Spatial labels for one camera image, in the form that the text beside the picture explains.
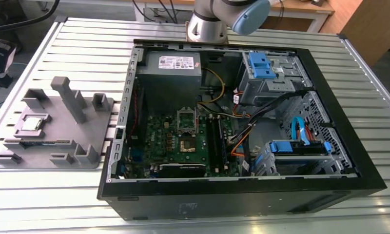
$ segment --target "yellow wire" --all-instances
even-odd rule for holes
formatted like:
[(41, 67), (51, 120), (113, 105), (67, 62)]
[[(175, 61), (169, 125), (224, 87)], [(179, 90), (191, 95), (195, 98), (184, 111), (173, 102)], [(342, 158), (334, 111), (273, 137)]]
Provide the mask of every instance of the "yellow wire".
[(206, 68), (206, 67), (204, 67), (202, 69), (208, 70), (212, 74), (214, 74), (214, 76), (218, 78), (218, 80), (220, 80), (220, 82), (221, 82), (221, 86), (222, 86), (221, 93), (220, 93), (220, 95), (218, 95), (217, 98), (214, 98), (214, 99), (212, 99), (212, 100), (209, 100), (209, 101), (201, 101), (201, 102), (200, 102), (201, 104), (208, 104), (208, 103), (212, 103), (212, 102), (217, 101), (217, 100), (222, 97), (222, 95), (224, 95), (224, 91), (225, 91), (225, 83), (224, 83), (222, 78), (218, 76), (218, 74), (217, 74), (213, 70), (210, 70), (210, 69)]

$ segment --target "gray floor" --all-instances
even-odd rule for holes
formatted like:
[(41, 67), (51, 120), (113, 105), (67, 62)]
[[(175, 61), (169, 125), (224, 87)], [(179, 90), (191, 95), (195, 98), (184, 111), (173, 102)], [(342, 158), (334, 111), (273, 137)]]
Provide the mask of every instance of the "gray floor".
[[(37, 4), (32, 1), (24, 1), (24, 10), (31, 18), (36, 18), (44, 13), (41, 12)], [(153, 12), (147, 12), (148, 16), (153, 18)], [(56, 15), (65, 15), (71, 17), (79, 18), (95, 18), (95, 19), (107, 19), (107, 20), (136, 20), (135, 19), (135, 11), (132, 7), (113, 7), (113, 6), (101, 6), (101, 5), (91, 5), (91, 4), (71, 4), (61, 3)], [(157, 18), (161, 21), (168, 20), (168, 15), (165, 12), (160, 12), (163, 17)], [(181, 11), (179, 12), (179, 22), (184, 23), (191, 18), (191, 12)], [(28, 63), (33, 53), (37, 49), (37, 46), (48, 32), (48, 29), (53, 23), (55, 16), (52, 16), (44, 22), (29, 26), (29, 28), (21, 28), (17, 30), (17, 35), (24, 45), (23, 52), (15, 57), (15, 62)], [(24, 65), (15, 64), (9, 68), (11, 75), (17, 78), (24, 70)], [(373, 71), (380, 77), (385, 87), (390, 91), (390, 52), (388, 52), (376, 66), (373, 67)], [(9, 89), (0, 88), (0, 102), (3, 102), (7, 98), (7, 95), (11, 91)]]

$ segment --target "metal table surface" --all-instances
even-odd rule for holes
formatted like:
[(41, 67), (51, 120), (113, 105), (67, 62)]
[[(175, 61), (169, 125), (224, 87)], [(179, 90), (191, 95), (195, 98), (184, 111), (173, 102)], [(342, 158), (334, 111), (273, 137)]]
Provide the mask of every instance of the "metal table surface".
[[(27, 88), (56, 95), (53, 76), (69, 77), (72, 89), (85, 97), (107, 93), (119, 109), (136, 38), (184, 40), (185, 26), (75, 18), (52, 25), (0, 109), (0, 149), (25, 107), (20, 100)], [(229, 32), (229, 41), (312, 51), (389, 188), (316, 214), (127, 222), (96, 199), (103, 161), (88, 171), (0, 170), (0, 232), (390, 233), (390, 95), (350, 43), (336, 35), (272, 30), (248, 37)]]

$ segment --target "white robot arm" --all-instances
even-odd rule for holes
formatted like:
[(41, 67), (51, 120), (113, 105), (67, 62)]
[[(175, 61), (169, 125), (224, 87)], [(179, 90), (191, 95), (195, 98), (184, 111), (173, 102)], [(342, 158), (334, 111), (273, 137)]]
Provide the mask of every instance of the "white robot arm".
[(260, 28), (269, 12), (269, 0), (197, 0), (188, 37), (197, 42), (224, 43), (228, 26), (248, 35)]

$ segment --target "motherboard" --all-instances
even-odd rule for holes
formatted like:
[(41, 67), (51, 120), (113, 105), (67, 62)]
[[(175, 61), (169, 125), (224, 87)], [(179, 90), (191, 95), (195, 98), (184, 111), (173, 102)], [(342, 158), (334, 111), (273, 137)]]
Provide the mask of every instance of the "motherboard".
[(144, 149), (131, 149), (136, 177), (238, 176), (238, 162), (230, 158), (226, 139), (232, 120), (199, 115), (191, 108), (176, 115), (149, 115)]

